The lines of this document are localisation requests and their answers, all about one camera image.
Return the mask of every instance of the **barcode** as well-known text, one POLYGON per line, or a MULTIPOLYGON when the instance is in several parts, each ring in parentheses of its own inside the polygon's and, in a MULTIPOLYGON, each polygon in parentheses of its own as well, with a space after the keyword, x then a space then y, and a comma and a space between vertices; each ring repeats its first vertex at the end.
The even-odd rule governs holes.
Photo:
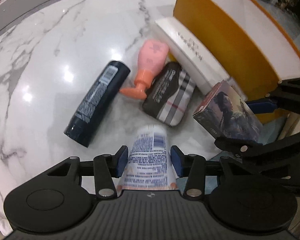
POLYGON ((160 135, 158 133, 154 133, 153 147, 165 148, 166 147, 166 143, 165 143, 165 140, 164 140, 164 136, 162 136, 162 135, 160 135))
POLYGON ((117 73, 118 68, 115 66, 109 66, 107 67, 107 69, 104 71, 104 73, 102 74, 101 78, 100 78, 100 82, 104 83, 106 85, 109 85, 109 83, 111 82, 111 80, 113 79, 114 75, 117 73))
POLYGON ((132 153, 136 152, 152 152, 152 137, 143 137, 135 140, 129 158, 132 153))

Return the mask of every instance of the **orange bottle cap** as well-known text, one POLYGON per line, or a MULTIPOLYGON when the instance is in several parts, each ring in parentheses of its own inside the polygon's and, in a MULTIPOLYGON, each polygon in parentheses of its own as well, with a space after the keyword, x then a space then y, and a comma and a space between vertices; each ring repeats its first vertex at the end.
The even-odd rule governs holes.
POLYGON ((134 79, 135 88, 122 88, 120 93, 134 99, 145 100, 147 98, 146 89, 151 87, 154 75, 151 71, 140 69, 134 79))

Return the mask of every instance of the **plaid pattern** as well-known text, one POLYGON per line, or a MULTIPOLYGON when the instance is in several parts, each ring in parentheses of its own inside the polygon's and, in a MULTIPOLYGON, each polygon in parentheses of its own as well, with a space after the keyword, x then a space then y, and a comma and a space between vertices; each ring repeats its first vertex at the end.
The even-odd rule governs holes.
POLYGON ((169 126, 176 126, 186 111, 194 88, 194 81, 182 69, 179 75, 179 88, 177 92, 168 99, 156 118, 169 126))

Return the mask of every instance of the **dark blue bottle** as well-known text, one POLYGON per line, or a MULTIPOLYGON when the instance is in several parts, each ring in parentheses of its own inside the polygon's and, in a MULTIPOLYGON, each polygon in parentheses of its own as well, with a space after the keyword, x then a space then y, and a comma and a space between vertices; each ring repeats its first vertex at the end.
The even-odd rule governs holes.
POLYGON ((110 61, 78 106, 64 134, 88 147, 129 73, 130 69, 122 62, 110 61))

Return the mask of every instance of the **gray marble vein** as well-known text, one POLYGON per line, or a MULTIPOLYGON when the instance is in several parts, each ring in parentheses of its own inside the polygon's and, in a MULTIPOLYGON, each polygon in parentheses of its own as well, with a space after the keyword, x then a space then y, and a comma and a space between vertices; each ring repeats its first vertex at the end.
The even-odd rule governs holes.
POLYGON ((55 48, 54 51, 53 51, 53 55, 55 55, 55 57, 58 57, 58 55, 59 55, 59 53, 60 53, 60 48, 59 48, 59 46, 60 46, 60 43, 61 43, 61 39, 62 39, 62 35, 61 35, 61 37, 60 37, 60 39, 59 39, 59 42, 58 42, 56 48, 55 48))
POLYGON ((3 43, 3 42, 5 42, 11 35, 12 35, 12 33, 13 33, 13 31, 16 29, 16 25, 15 26, 13 26, 10 30, 8 30, 5 34, 4 34, 4 37, 1 39, 1 41, 0 41, 0 51, 2 51, 2 46, 1 46, 1 44, 3 43))
POLYGON ((5 161, 7 159, 9 159, 10 157, 12 156, 15 156, 17 155, 19 158, 23 157, 24 155, 26 154, 26 152, 22 149, 18 149, 18 150, 14 150, 12 152, 10 152, 9 154, 5 154, 3 151, 2 151, 2 147, 0 147, 0 159, 2 161, 5 161))
POLYGON ((139 29, 138 36, 135 37, 132 43, 125 48, 125 52, 128 52, 141 38, 143 38, 145 35, 148 35, 150 31, 149 26, 150 26, 151 17, 150 17, 149 9, 146 8, 145 6, 145 0, 140 0, 138 4, 139 4, 139 11, 142 12, 144 15, 145 24, 139 29))

